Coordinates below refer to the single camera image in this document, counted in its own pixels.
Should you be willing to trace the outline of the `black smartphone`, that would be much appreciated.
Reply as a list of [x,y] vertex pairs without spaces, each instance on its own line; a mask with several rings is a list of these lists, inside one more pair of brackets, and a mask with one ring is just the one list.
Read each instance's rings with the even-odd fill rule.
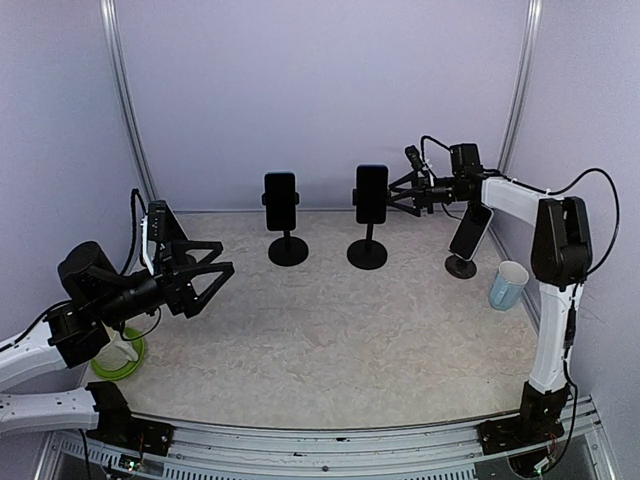
[[384,224],[387,213],[388,168],[359,165],[356,168],[355,207],[358,224]]
[[483,204],[469,205],[451,240],[449,251],[464,261],[471,261],[493,216],[493,210]]
[[269,231],[293,231],[296,228],[295,175],[292,172],[267,173],[264,176],[263,205]]
[[166,205],[165,208],[165,230],[164,230],[164,240],[165,242],[169,241],[186,241],[188,239],[187,234],[179,223],[176,215],[169,205]]

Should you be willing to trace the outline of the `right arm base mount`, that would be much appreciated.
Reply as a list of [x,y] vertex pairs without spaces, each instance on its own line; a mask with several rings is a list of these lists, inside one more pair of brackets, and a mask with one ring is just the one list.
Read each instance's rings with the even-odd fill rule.
[[566,384],[555,392],[541,393],[525,382],[515,416],[487,420],[477,426],[483,454],[497,454],[562,437],[564,427],[560,415],[570,391]]

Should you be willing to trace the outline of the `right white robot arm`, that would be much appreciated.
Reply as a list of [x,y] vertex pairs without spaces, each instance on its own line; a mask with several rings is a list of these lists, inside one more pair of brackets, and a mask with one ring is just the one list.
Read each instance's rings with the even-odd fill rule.
[[410,173],[388,186],[387,204],[414,216],[435,205],[464,202],[467,209],[449,245],[447,271],[475,275],[473,258],[495,212],[533,228],[530,265],[541,298],[538,343],[527,387],[544,398],[566,388],[575,325],[584,284],[600,264],[593,260],[585,202],[566,188],[542,190],[487,169],[472,143],[447,147],[452,173],[436,175],[423,145],[406,147]]

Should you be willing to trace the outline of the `black pole phone stand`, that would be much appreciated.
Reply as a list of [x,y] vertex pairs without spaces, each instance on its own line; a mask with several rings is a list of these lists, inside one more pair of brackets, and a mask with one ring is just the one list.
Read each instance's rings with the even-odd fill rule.
[[307,259],[309,254],[307,243],[293,236],[293,231],[271,231],[282,233],[282,236],[269,246],[268,257],[272,263],[282,267],[293,267]]
[[[355,189],[353,190],[355,206]],[[351,265],[361,270],[376,270],[385,265],[388,259],[386,247],[373,238],[375,224],[366,226],[365,237],[351,243],[347,249],[347,259]]]

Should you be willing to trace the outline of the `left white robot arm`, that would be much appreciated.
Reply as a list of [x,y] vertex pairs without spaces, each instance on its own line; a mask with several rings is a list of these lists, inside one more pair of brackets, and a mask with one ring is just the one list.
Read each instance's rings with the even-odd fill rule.
[[73,369],[110,345],[130,344],[128,320],[162,306],[173,315],[198,315],[234,274],[219,261],[219,241],[187,237],[169,205],[152,201],[134,248],[144,269],[119,273],[99,243],[76,246],[58,266],[68,294],[1,347],[1,433],[68,429],[104,431],[121,445],[133,443],[140,424],[110,381],[49,394],[11,394],[42,374]]

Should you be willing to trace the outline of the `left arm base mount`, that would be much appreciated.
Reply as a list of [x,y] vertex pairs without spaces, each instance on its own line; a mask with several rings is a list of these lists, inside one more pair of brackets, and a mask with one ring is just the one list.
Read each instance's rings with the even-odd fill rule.
[[87,431],[89,438],[142,454],[168,455],[175,430],[171,424],[133,415],[113,382],[90,382],[85,389],[91,393],[93,410],[98,414],[97,426]]

